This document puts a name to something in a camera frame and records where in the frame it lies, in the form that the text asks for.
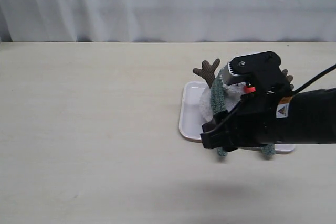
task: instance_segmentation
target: white curtain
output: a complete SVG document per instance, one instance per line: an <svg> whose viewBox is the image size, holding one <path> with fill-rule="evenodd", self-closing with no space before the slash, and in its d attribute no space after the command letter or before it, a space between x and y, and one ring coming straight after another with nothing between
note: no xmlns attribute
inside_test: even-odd
<svg viewBox="0 0 336 224"><path fill-rule="evenodd" d="M336 41L336 0L0 0L2 41Z"/></svg>

